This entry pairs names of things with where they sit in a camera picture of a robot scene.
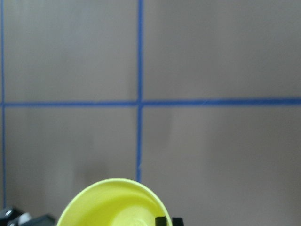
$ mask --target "blue grid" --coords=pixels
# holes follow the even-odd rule
[[[143,8],[144,0],[138,0],[137,10],[137,100],[136,101],[50,101],[50,102],[6,102],[4,70],[4,0],[0,3],[1,13],[1,87],[2,87],[2,169],[3,169],[3,207],[6,207],[6,147],[5,147],[5,109],[14,107],[136,107],[137,145],[136,180],[141,182],[143,108],[145,107],[223,107],[223,106],[294,106],[301,105],[301,97],[263,97],[263,98],[217,98],[217,99],[175,99],[144,100],[143,98]]]

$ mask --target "yellow cup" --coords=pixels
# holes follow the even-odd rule
[[[112,178],[80,192],[66,207],[57,226],[155,226],[155,218],[170,216],[162,201],[146,186]]]

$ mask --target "yellow plastic container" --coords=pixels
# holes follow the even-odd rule
[[[112,178],[80,192],[66,207],[57,226],[155,226],[155,218],[170,216],[161,200],[146,186]]]

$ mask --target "vertical blue line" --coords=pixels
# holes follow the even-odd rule
[[[1,87],[2,87],[2,169],[3,208],[6,207],[6,158],[5,158],[5,86],[4,86],[4,0],[1,0]]]
[[[143,0],[138,0],[137,24],[137,154],[136,154],[136,180],[141,182],[142,161],[142,132],[143,132]]]

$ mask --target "gray floor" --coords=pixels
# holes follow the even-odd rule
[[[144,99],[300,97],[301,2],[144,2]],[[135,0],[4,0],[5,100],[136,100],[136,28]],[[7,204],[135,179],[136,112],[7,107]],[[299,106],[146,107],[142,182],[187,226],[297,226],[300,140]]]

